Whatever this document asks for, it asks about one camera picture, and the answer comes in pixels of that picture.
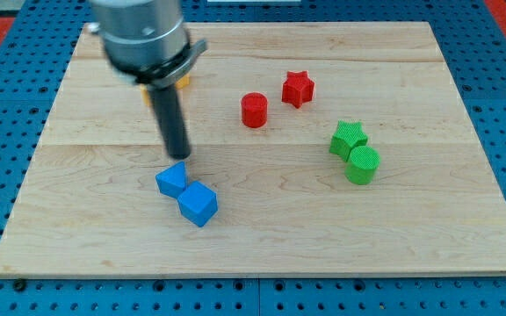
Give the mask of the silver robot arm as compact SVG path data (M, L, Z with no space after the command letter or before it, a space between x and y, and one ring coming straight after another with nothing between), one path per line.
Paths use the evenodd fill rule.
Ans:
M159 89L190 72L207 50L191 43L180 0L90 0L110 63L135 83Z

